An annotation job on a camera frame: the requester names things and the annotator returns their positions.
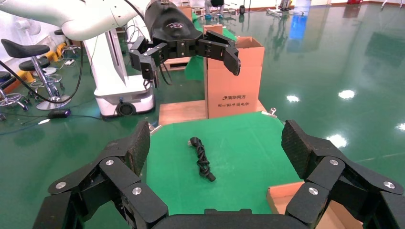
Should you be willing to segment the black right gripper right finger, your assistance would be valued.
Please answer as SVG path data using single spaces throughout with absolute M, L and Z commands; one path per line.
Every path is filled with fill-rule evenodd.
M 341 204 L 365 229 L 402 229 L 405 190 L 394 180 L 347 158 L 331 141 L 306 134 L 287 120 L 281 146 L 303 184 L 285 214 L 315 228 L 331 202 Z

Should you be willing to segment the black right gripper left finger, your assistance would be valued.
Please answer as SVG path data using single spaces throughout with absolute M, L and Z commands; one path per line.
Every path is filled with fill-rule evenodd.
M 150 129 L 139 122 L 127 137 L 110 141 L 91 163 L 54 181 L 35 229 L 82 229 L 99 207 L 112 202 L 132 229 L 150 229 L 168 216 L 167 205 L 141 181 Z

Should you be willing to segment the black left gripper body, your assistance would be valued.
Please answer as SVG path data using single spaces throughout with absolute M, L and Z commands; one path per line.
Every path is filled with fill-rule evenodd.
M 159 49 L 162 60 L 198 54 L 198 40 L 203 33 L 174 3 L 159 0 L 149 3 L 144 20 L 151 42 Z

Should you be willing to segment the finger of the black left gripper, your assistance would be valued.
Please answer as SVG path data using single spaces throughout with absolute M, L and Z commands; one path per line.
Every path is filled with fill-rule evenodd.
M 235 76 L 240 73 L 241 62 L 235 41 L 214 31 L 206 31 L 197 41 L 197 54 L 202 57 L 222 61 Z
M 144 36 L 139 36 L 129 49 L 133 69 L 141 72 L 144 87 L 158 88 L 161 64 L 168 59 L 168 44 L 154 44 Z

